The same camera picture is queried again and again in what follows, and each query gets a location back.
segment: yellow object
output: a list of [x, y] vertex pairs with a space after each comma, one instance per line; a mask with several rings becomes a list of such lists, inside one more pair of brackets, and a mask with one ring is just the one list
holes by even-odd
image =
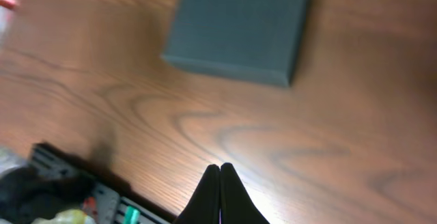
[[67, 210], [57, 214], [54, 219], [36, 219], [32, 224], [96, 224], [96, 222], [81, 210]]

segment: wooden table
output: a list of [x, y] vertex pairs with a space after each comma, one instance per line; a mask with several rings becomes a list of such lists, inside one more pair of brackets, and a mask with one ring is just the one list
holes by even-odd
[[229, 161], [271, 223], [437, 222], [437, 0], [312, 0], [289, 89], [168, 66], [175, 2], [23, 0], [0, 143], [46, 139], [174, 214]]

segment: dark gray box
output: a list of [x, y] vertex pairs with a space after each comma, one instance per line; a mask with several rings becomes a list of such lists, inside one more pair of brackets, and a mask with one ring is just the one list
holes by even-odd
[[176, 68], [288, 86], [307, 0], [180, 0], [163, 57]]

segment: black fabric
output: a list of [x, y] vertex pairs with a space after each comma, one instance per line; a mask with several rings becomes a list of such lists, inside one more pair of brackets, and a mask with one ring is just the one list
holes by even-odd
[[94, 187], [83, 173], [71, 178], [45, 180], [31, 167], [15, 169], [0, 179], [0, 219], [28, 224], [81, 203]]
[[188, 205], [173, 224], [268, 224], [253, 204], [234, 166], [210, 165]]
[[218, 224], [219, 211], [220, 169], [217, 165], [210, 165], [200, 179], [188, 205], [173, 223]]

